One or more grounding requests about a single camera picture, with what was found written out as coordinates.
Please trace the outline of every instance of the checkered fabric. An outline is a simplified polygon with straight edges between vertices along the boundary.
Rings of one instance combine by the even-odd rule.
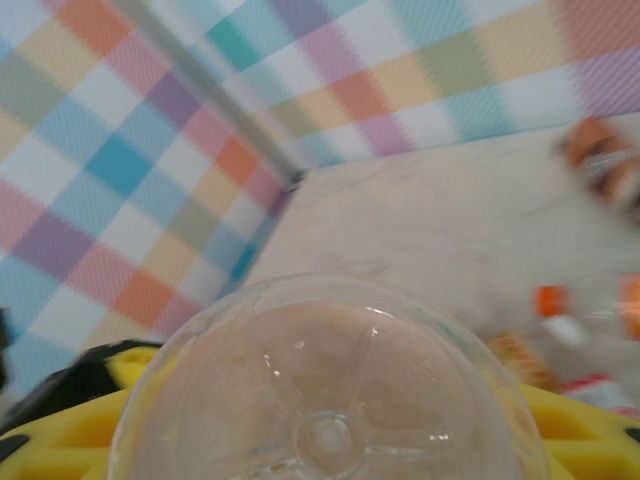
[[[175,3],[166,26],[316,165],[640,109],[638,0]]]
[[[232,290],[285,181],[99,0],[3,0],[0,305],[18,394]]]

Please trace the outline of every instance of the pastel plaid pattern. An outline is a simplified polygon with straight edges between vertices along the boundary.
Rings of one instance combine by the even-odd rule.
[[[178,3],[186,46],[315,165],[640,109],[637,0]]]
[[[2,10],[0,305],[24,394],[235,288],[287,182],[104,2]]]

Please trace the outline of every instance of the orange bottle cap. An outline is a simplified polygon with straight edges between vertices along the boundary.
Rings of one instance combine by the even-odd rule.
[[[566,315],[569,312],[569,291],[561,285],[538,287],[535,306],[538,315],[544,318]]]

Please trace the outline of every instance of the small toy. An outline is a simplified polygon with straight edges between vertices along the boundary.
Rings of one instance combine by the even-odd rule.
[[[609,207],[640,223],[640,155],[605,120],[588,117],[564,139],[569,166]]]
[[[640,413],[624,394],[618,382],[604,373],[595,373],[564,385],[562,395],[640,420]]]
[[[520,382],[550,392],[560,389],[556,375],[516,333],[501,332],[489,342],[489,349]]]

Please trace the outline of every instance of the yellow plastic base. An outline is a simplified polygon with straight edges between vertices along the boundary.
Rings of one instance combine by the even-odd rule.
[[[105,480],[120,412],[153,353],[140,347],[110,359],[109,370],[124,390],[1,437],[26,434],[31,440],[0,463],[0,479]],[[521,390],[544,440],[553,480],[640,479],[640,443],[625,433],[640,422],[535,387]]]

